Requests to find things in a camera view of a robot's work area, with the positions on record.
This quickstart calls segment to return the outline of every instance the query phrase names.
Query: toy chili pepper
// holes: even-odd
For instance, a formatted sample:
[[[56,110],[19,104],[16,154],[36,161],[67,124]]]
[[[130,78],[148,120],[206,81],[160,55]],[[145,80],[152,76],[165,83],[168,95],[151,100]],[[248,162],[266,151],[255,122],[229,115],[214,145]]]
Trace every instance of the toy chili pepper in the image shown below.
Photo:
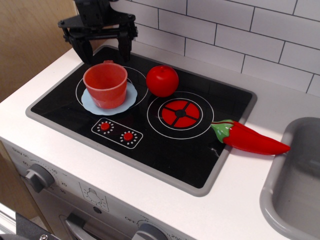
[[[236,149],[264,155],[283,154],[290,150],[288,145],[263,136],[237,121],[212,122],[211,127],[221,143]]]

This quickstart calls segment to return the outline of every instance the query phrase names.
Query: toy tomato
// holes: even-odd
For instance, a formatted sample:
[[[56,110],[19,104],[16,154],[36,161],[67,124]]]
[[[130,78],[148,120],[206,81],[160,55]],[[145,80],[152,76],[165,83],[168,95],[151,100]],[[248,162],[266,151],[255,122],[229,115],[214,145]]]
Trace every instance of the toy tomato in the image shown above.
[[[170,66],[155,66],[146,75],[146,86],[157,97],[170,96],[177,90],[178,85],[178,74]]]

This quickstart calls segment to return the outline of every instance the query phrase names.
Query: gray sink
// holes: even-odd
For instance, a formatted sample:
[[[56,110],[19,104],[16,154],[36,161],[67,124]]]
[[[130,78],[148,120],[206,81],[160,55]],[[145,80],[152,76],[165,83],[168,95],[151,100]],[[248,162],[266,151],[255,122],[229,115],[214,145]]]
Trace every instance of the gray sink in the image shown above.
[[[267,222],[292,240],[320,240],[320,118],[291,122],[260,195]]]

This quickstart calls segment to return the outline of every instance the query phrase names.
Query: red cup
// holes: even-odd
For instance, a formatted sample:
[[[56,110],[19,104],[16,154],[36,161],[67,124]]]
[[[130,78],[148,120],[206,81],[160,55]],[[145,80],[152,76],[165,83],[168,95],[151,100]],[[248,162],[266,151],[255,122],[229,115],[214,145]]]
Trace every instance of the red cup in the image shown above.
[[[83,75],[83,82],[95,105],[114,109],[126,99],[127,77],[123,66],[107,60],[90,67]]]

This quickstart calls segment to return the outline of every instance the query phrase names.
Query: white subway tile backsplash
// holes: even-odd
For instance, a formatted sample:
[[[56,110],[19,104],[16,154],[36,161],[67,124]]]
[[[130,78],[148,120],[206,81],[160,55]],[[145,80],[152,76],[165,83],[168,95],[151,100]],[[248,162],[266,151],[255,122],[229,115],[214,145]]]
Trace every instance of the white subway tile backsplash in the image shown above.
[[[218,25],[215,45],[254,57],[278,62],[284,41]]]
[[[296,4],[294,15],[320,21],[319,0],[299,0]]]
[[[320,22],[256,8],[251,31],[320,49]]]
[[[137,29],[139,31],[138,37],[135,38],[137,42],[151,45],[159,49],[164,49],[179,55],[184,55],[184,37],[142,25],[138,25]]]
[[[158,28],[158,9],[131,1],[111,2],[111,7],[119,12],[135,15],[135,23]]]
[[[287,14],[292,14],[296,5],[296,0],[233,0],[233,2]]]
[[[120,0],[137,42],[320,97],[320,0]]]
[[[133,2],[165,9],[179,14],[186,14],[187,0],[133,0]]]
[[[312,74],[292,67],[245,56],[242,73],[279,84],[291,89],[307,92]]]
[[[188,0],[187,15],[249,30],[254,8],[225,0]]]
[[[320,74],[320,50],[286,42],[280,63]]]
[[[208,44],[215,43],[216,24],[190,16],[159,10],[159,29]]]
[[[319,75],[313,76],[312,82],[309,86],[307,93],[320,97],[320,76]]]
[[[202,62],[241,72],[244,55],[238,52],[186,39],[185,56]]]

